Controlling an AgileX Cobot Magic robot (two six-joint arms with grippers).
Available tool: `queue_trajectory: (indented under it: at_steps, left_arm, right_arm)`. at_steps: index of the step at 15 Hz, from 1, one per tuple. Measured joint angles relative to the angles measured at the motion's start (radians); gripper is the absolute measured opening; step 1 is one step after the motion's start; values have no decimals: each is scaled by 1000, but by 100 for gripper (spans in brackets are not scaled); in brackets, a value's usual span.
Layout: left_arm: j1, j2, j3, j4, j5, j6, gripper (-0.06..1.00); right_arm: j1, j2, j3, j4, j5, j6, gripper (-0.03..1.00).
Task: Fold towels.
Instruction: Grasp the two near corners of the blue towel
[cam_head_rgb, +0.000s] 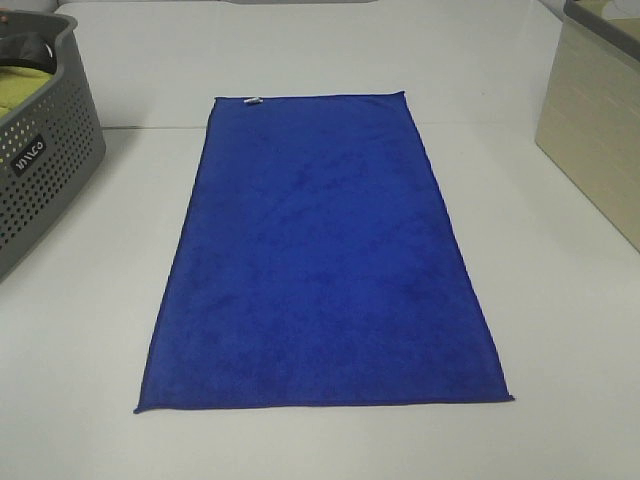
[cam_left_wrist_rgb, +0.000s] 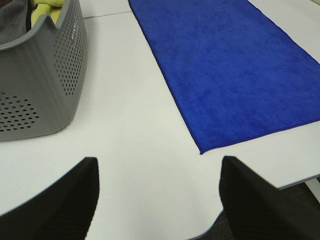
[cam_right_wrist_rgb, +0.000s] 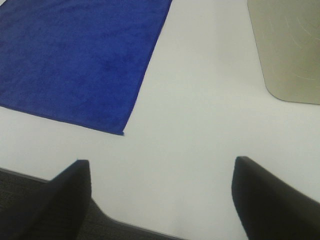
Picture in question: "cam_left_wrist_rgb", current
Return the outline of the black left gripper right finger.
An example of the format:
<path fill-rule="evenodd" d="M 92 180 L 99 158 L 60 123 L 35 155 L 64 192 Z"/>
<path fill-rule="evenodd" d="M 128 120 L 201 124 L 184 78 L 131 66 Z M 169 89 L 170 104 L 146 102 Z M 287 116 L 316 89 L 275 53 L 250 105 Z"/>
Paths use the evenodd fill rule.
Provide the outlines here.
<path fill-rule="evenodd" d="M 318 240 L 320 213 L 275 188 L 234 156 L 222 159 L 219 195 L 236 240 Z"/>

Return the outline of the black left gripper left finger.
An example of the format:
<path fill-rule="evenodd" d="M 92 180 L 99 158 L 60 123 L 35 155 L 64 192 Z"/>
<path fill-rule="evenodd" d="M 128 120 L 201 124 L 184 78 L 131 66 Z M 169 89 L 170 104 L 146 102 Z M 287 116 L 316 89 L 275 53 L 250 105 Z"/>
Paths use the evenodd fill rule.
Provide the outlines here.
<path fill-rule="evenodd" d="M 98 160 L 85 157 L 35 197 L 0 216 L 2 240 L 84 240 L 100 194 Z"/>

